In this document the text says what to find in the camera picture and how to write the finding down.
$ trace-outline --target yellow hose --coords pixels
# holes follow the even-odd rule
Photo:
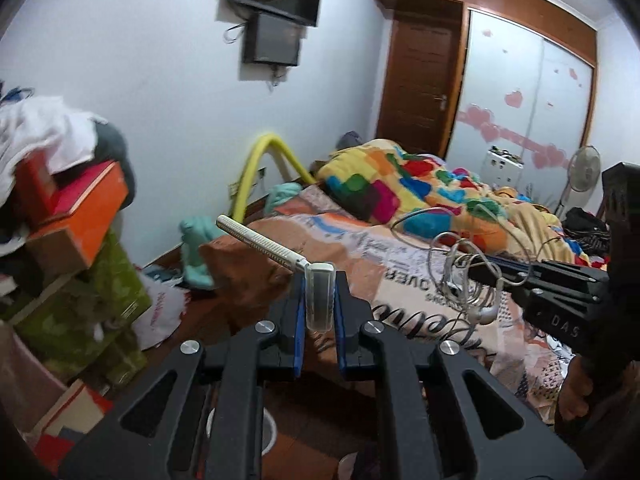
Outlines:
[[[287,146],[279,136],[276,134],[265,134],[261,136],[252,147],[249,158],[246,160],[244,170],[242,171],[240,186],[238,187],[238,194],[236,195],[233,214],[231,215],[231,218],[236,222],[242,223],[242,220],[244,220],[246,201],[249,199],[249,193],[251,193],[255,174],[258,171],[258,163],[264,155],[264,152],[270,146],[276,148],[289,161],[300,177],[302,177],[302,180],[308,184],[316,183],[316,180],[309,174],[305,167],[300,164],[289,146]]]

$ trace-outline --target wall socket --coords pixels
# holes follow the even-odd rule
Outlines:
[[[265,167],[262,167],[257,171],[257,173],[255,175],[255,181],[251,186],[252,189],[258,185],[258,182],[260,180],[264,179],[264,175],[266,173],[267,173],[267,168],[265,168]],[[239,180],[229,184],[229,186],[228,186],[229,198],[233,198],[238,194],[239,187],[240,187],[240,181]]]

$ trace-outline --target wardrobe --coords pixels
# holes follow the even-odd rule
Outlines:
[[[492,146],[508,150],[524,165],[513,187],[554,208],[582,142],[592,77],[590,65],[540,34],[470,10],[447,166],[479,173]]]

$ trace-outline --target patterned bedsheet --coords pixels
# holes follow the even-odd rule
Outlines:
[[[310,261],[333,262],[347,273],[351,293],[369,301],[375,317],[403,333],[457,340],[502,384],[527,399],[545,422],[552,421],[562,383],[558,358],[542,334],[523,322],[509,294],[503,294],[498,321],[491,325],[471,327],[456,320],[458,312],[447,306],[426,270],[427,244],[425,250],[412,248],[388,227],[355,219],[318,186],[306,188],[278,206],[273,217],[249,227]],[[288,271],[228,235],[202,246],[200,253],[216,282],[226,283],[226,296],[244,302],[238,308],[283,290],[282,273]],[[443,258],[434,263],[438,279]],[[335,362],[331,340],[318,338],[316,352],[320,360]]]

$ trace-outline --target metal screw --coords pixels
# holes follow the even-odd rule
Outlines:
[[[180,345],[180,352],[182,352],[183,354],[195,354],[198,350],[200,350],[200,343],[194,341],[193,339],[183,341]]]
[[[261,334],[270,334],[275,329],[276,326],[273,324],[273,321],[269,321],[268,319],[263,319],[255,324],[255,331]]]
[[[450,341],[447,339],[440,343],[440,351],[446,355],[455,355],[460,352],[460,345],[455,341]]]
[[[369,332],[370,334],[379,334],[385,329],[385,326],[379,321],[367,321],[364,324],[365,332]]]

